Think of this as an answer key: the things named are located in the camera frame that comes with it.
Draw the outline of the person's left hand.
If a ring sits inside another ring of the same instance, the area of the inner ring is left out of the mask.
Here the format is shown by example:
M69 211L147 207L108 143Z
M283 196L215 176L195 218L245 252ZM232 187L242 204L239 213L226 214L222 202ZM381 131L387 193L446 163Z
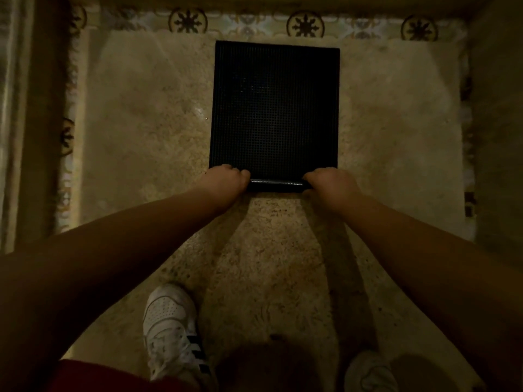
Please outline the person's left hand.
M222 164L208 169L196 187L206 193L218 211L225 212L246 191L250 180L250 171Z

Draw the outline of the person's right hand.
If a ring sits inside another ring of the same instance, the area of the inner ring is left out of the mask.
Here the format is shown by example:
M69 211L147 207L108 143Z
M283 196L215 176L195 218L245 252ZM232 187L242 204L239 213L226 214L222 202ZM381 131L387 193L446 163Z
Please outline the person's right hand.
M307 172L303 179L310 184L304 194L334 214L341 215L363 195L355 178L343 169L317 168Z

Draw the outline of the black rubber mat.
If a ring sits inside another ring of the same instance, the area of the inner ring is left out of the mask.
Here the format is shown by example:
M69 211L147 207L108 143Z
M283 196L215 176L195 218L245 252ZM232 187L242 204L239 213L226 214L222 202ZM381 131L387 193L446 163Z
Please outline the black rubber mat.
M301 193L338 164L340 49L216 41L209 168L250 172L252 192Z

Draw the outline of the person's right forearm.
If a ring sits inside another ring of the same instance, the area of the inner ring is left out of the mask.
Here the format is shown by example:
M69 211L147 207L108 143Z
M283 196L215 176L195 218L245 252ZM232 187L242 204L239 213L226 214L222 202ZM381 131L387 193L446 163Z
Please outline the person's right forearm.
M523 392L523 273L361 193L328 203L489 389Z

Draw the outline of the person's left forearm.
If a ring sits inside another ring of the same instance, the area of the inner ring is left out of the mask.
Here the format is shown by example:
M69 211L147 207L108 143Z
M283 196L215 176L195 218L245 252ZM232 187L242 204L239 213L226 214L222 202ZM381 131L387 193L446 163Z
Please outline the person's left forearm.
M200 184L1 257L0 392L40 387L104 311L242 192Z

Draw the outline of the white sneaker with black stripes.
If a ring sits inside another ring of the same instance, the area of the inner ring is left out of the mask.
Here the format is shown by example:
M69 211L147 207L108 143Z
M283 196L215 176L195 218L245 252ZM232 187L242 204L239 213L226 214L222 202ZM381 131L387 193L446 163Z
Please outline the white sneaker with black stripes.
M167 283L151 293L142 323L151 381L173 377L201 390L217 390L197 317L192 298L179 285Z
M343 392L399 392L389 363L377 352L363 350L350 362Z

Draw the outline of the red shorts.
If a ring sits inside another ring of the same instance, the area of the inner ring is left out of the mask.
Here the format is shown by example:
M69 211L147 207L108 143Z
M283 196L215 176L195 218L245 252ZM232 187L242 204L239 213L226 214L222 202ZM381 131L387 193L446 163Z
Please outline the red shorts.
M130 373L76 360L61 360L41 392L198 392L177 378L147 381Z

